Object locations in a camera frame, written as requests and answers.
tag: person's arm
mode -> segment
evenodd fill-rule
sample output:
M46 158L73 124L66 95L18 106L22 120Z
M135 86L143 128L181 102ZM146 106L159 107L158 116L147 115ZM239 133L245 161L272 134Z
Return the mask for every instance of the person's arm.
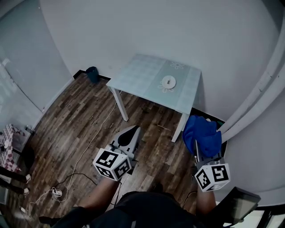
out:
M216 200L214 192L207 191L202 192L198 186L196 214L205 216L216 206Z
M85 196L77 208L73 208L62 217L53 228L81 228L103 214L120 182L103 177L100 183Z

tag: black device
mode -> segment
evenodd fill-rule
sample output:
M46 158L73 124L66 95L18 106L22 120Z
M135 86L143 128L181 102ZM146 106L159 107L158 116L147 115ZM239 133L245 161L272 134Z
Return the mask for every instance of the black device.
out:
M257 208L260 200L260 196L234 187L207 215L207 219L214 221L214 223L217 222L217 224L237 224Z

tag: white pipe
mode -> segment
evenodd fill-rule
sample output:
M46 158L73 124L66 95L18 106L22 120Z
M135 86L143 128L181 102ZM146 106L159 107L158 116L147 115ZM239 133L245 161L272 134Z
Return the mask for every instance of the white pipe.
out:
M222 134L222 142L228 141L247 125L252 123L261 113L275 100L275 98L285 88L285 64L278 76L274 79L270 87L265 91L259 101L241 118L231 129Z
M276 44L275 50L269 60L269 63L261 76L259 82L253 88L251 93L241 104L241 106L234 112L234 114L218 129L221 133L225 133L230 129L247 111L247 109L256 101L261 92L267 86L272 76L275 74L276 69L281 61L283 53L285 51L285 10L283 14L282 28L280 31L279 39Z

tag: light blue tabletop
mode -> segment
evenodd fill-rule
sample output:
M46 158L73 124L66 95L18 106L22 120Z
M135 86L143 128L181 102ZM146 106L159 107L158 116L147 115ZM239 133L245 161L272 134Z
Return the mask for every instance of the light blue tabletop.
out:
M161 81L171 75L173 89L165 89ZM185 64L147 55L135 55L119 75L107 86L158 103L181 113L190 114L201 71Z

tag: sleeve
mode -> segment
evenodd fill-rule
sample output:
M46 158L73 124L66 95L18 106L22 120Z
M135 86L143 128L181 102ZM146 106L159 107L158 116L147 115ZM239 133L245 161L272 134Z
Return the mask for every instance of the sleeve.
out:
M53 228L82 228L95 218L96 216L91 216L85 208L75 207L63 216Z

